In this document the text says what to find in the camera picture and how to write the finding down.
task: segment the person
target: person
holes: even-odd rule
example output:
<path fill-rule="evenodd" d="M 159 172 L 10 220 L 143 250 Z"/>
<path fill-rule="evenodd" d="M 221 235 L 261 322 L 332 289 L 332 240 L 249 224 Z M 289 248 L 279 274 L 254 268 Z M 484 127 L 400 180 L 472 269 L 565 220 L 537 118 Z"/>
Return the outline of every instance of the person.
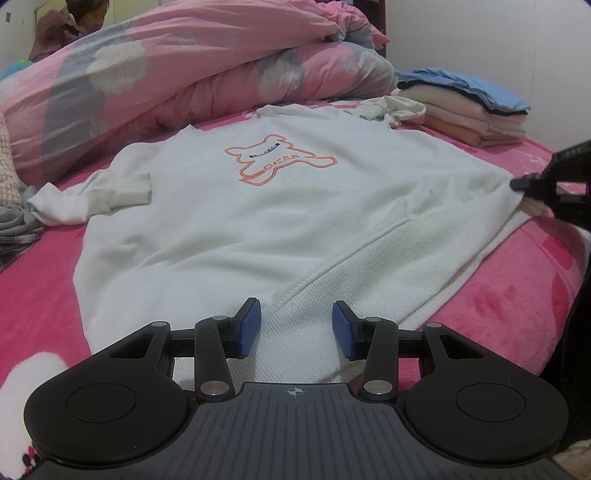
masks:
<path fill-rule="evenodd" d="M 37 22 L 29 60 L 42 60 L 79 38 L 99 31 L 109 7 L 109 0 L 66 0 L 61 11 L 50 10 Z"/>

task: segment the metal screw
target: metal screw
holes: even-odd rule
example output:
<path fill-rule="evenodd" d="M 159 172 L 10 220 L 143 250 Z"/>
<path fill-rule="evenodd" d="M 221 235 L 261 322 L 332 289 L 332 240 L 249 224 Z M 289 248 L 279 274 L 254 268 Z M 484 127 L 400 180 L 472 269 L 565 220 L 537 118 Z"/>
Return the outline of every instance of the metal screw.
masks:
<path fill-rule="evenodd" d="M 385 380 L 370 380 L 363 385 L 363 389 L 367 393 L 372 393 L 373 395 L 385 395 L 392 391 L 393 386 L 390 382 L 386 382 Z"/>
<path fill-rule="evenodd" d="M 230 385 L 221 380 L 210 380 L 209 382 L 201 384 L 200 390 L 204 395 L 217 397 L 219 395 L 224 395 L 224 393 L 230 390 Z"/>

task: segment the blue folded cloth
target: blue folded cloth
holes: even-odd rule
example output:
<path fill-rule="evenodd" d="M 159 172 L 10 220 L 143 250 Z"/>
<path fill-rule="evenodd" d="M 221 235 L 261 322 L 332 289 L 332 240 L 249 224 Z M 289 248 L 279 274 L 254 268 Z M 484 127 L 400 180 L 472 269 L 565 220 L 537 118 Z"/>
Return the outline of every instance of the blue folded cloth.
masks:
<path fill-rule="evenodd" d="M 408 73 L 397 70 L 396 77 L 406 86 L 428 83 L 453 88 L 460 93 L 467 94 L 466 96 L 470 98 L 476 96 L 490 111 L 517 113 L 530 109 L 527 103 L 506 88 L 472 75 L 437 68 L 424 68 L 414 69 Z"/>

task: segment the orange bear outline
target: orange bear outline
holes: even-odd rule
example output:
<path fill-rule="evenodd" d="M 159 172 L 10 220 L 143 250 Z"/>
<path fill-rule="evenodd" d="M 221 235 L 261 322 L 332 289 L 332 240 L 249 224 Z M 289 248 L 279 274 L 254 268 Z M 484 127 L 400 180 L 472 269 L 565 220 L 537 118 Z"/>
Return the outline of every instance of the orange bear outline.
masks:
<path fill-rule="evenodd" d="M 287 150 L 292 150 L 301 154 L 304 154 L 305 157 L 304 158 L 300 158 L 299 156 L 297 156 L 298 158 L 286 158 L 286 155 L 284 155 L 283 157 L 280 157 L 279 159 L 275 160 L 274 162 L 270 163 L 270 164 L 266 164 L 262 169 L 260 169 L 259 171 L 252 173 L 252 174 L 246 174 L 245 171 L 248 169 L 248 167 L 250 167 L 251 165 L 253 165 L 253 163 L 256 163 L 256 160 L 248 160 L 248 161 L 244 161 L 242 159 L 242 153 L 231 153 L 230 150 L 250 150 L 251 148 L 254 147 L 258 147 L 260 145 L 264 145 L 271 137 L 276 137 L 277 141 L 287 144 Z M 250 185 L 254 185 L 254 186 L 262 186 L 268 182 L 270 182 L 273 178 L 275 178 L 275 175 L 277 175 L 277 171 L 281 168 L 284 167 L 289 167 L 290 165 L 293 165 L 294 163 L 307 163 L 308 165 L 314 167 L 314 168 L 328 168 L 328 167 L 332 167 L 333 165 L 336 165 L 339 161 L 334 158 L 334 157 L 319 157 L 316 154 L 309 152 L 307 150 L 301 150 L 299 148 L 294 147 L 294 144 L 287 141 L 287 139 L 285 137 L 283 137 L 282 135 L 277 135 L 277 134 L 270 134 L 267 135 L 263 141 L 256 143 L 254 145 L 249 145 L 248 147 L 228 147 L 224 150 L 224 152 L 226 152 L 228 155 L 230 155 L 231 157 L 235 157 L 236 161 L 238 163 L 243 164 L 244 166 L 240 169 L 240 176 L 242 177 L 240 179 L 240 181 L 243 181 L 244 183 L 248 183 Z M 310 160 L 330 160 L 329 164 L 315 164 Z M 271 175 L 269 177 L 267 177 L 264 181 L 260 181 L 260 182 L 256 182 L 254 181 L 256 178 L 260 177 L 261 175 L 263 175 L 265 172 L 267 172 L 268 170 L 272 169 Z"/>

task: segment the bear logo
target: bear logo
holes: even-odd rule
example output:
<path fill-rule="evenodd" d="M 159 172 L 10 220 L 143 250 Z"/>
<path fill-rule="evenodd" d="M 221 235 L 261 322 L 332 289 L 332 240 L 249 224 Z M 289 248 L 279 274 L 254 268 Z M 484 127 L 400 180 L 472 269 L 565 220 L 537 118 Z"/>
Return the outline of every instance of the bear logo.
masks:
<path fill-rule="evenodd" d="M 240 169 L 240 181 L 255 186 L 270 182 L 279 169 L 294 163 L 307 163 L 315 168 L 327 168 L 338 163 L 334 157 L 318 157 L 307 150 L 295 148 L 281 135 L 267 135 L 255 145 L 229 147 L 225 152 L 244 165 Z"/>

